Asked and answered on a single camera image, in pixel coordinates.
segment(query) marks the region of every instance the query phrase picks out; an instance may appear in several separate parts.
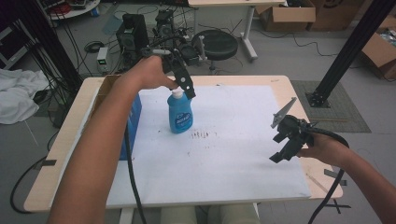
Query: white bottle cap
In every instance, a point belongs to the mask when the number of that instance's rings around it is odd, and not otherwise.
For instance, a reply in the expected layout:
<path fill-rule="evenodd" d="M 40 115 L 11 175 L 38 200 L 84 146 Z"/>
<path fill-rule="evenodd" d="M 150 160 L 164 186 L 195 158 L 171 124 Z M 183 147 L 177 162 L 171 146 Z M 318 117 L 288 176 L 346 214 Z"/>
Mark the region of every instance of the white bottle cap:
<path fill-rule="evenodd" d="M 183 91 L 173 90 L 173 91 L 172 91 L 172 96 L 173 96 L 175 99 L 180 99 L 181 97 L 183 97 Z"/>

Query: blue box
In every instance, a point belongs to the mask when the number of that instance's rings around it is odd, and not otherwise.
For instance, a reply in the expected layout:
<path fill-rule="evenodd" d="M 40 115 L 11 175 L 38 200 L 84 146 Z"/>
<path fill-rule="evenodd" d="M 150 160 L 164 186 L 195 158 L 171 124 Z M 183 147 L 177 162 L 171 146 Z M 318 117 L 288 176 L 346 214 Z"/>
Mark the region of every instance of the blue box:
<path fill-rule="evenodd" d="M 131 153 L 134 149 L 134 140 L 136 138 L 137 126 L 139 125 L 140 113 L 142 112 L 142 103 L 140 101 L 139 94 L 134 98 L 134 103 L 131 107 L 131 112 L 128 116 L 128 132 L 129 132 L 129 143 L 131 147 Z M 127 160 L 126 153 L 126 144 L 125 138 L 122 139 L 121 153 L 120 153 L 120 161 Z"/>

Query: bottle label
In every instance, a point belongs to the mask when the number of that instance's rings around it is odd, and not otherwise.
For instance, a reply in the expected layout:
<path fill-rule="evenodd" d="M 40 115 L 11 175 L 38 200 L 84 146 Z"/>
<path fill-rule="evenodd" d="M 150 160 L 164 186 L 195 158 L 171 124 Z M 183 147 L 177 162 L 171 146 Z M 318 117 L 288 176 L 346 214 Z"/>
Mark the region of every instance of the bottle label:
<path fill-rule="evenodd" d="M 190 113 L 179 113 L 176 115 L 175 119 L 175 127 L 177 129 L 181 129 L 186 125 L 189 125 L 191 122 L 191 114 Z"/>

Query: hand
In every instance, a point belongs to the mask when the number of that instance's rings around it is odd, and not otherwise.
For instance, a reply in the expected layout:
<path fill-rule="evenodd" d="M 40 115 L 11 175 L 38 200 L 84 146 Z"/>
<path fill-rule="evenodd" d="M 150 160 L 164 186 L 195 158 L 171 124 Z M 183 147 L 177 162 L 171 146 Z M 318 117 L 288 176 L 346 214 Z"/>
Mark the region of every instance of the hand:
<path fill-rule="evenodd" d="M 337 140 L 318 133 L 312 133 L 314 146 L 303 148 L 297 154 L 298 157 L 315 158 L 324 163 L 345 167 L 348 159 L 354 156 L 354 152 Z"/>
<path fill-rule="evenodd" d="M 139 89 L 155 89 L 165 86 L 174 90 L 177 84 L 163 73 L 162 59 L 158 56 L 151 56 L 139 61 L 131 70 L 124 74 L 126 77 L 133 77 L 138 80 Z"/>

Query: blue spray bottle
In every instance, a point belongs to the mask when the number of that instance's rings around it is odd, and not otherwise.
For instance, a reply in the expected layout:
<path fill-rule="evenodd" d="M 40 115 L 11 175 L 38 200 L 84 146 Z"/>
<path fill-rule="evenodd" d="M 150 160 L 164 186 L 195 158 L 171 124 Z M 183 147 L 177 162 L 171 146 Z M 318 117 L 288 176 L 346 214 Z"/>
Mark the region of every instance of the blue spray bottle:
<path fill-rule="evenodd" d="M 184 133 L 192 125 L 193 117 L 191 100 L 187 99 L 186 93 L 178 89 L 172 91 L 168 98 L 169 125 L 172 133 Z"/>

